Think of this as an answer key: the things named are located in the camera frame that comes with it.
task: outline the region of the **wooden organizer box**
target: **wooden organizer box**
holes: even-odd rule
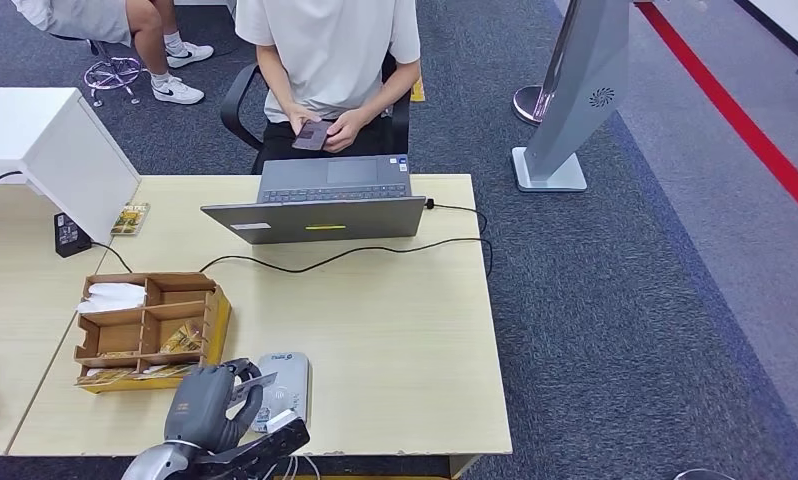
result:
[[[157,365],[219,363],[225,346],[231,305],[222,288],[201,273],[135,273],[87,277],[84,298],[95,283],[131,283],[144,286],[142,307],[78,315],[86,332],[84,344],[75,347],[81,377],[91,368],[133,368],[133,374],[114,382],[79,385],[93,393],[116,390],[174,388],[181,376],[137,378]],[[201,330],[201,347],[179,353],[160,353],[166,340],[186,323]],[[101,355],[126,352],[124,357]]]

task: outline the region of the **chrome stool base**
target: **chrome stool base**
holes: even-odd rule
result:
[[[130,85],[145,71],[143,66],[134,58],[110,57],[104,45],[100,42],[91,42],[94,51],[98,50],[99,58],[92,67],[84,72],[84,83],[90,88],[90,97],[94,107],[101,107],[102,101],[98,97],[99,90],[115,90],[121,88],[128,92],[131,104],[137,105],[140,99],[134,96]]]

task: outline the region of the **office chair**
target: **office chair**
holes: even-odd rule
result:
[[[381,65],[381,78],[382,81],[387,81],[393,72],[396,71],[396,59],[389,53],[384,57],[384,62]],[[252,135],[243,123],[240,121],[240,106],[243,104],[243,99],[246,97],[246,92],[252,84],[255,75],[259,75],[260,68],[257,63],[253,63],[244,68],[237,74],[234,83],[225,95],[220,108],[220,117],[225,128],[243,140],[252,148],[261,151],[264,144]],[[391,119],[391,134],[386,139],[387,145],[386,154],[407,154],[408,153],[408,122],[410,115],[411,105],[411,91],[402,96],[396,103],[393,104],[393,114]],[[260,175],[263,171],[263,165],[258,164],[258,159],[255,159],[252,165],[252,175]]]
[[[55,38],[69,41],[82,41],[83,38],[64,37],[62,35],[51,34]],[[104,42],[98,40],[86,40],[90,45],[90,52],[99,57],[99,61],[84,72],[84,83],[90,88],[90,97],[93,99],[94,107],[101,107],[102,101],[98,98],[99,90],[114,90],[121,88],[128,92],[131,97],[131,104],[137,105],[140,99],[134,96],[131,85],[143,72],[143,66],[134,58],[112,57]]]

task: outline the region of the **black office chair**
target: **black office chair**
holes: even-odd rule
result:
[[[381,78],[387,81],[393,72],[396,71],[396,59],[389,53],[384,57],[384,63],[381,66]],[[246,92],[252,84],[255,75],[260,74],[260,68],[257,63],[253,63],[244,68],[237,74],[234,83],[225,95],[222,101],[222,108],[220,109],[220,117],[225,128],[228,129],[237,138],[249,144],[252,148],[259,153],[264,144],[252,135],[243,123],[240,121],[240,106],[243,104],[243,99],[246,97]],[[385,139],[387,145],[385,146],[385,154],[407,154],[408,153],[408,122],[409,111],[411,105],[411,91],[402,96],[396,103],[393,104],[393,114],[391,115],[391,135]],[[258,164],[258,159],[252,166],[252,175],[260,175],[263,171],[263,165]]]

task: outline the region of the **speaker grille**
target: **speaker grille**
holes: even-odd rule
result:
[[[590,95],[590,106],[602,108],[611,103],[615,95],[616,92],[614,92],[613,88],[602,87]]]

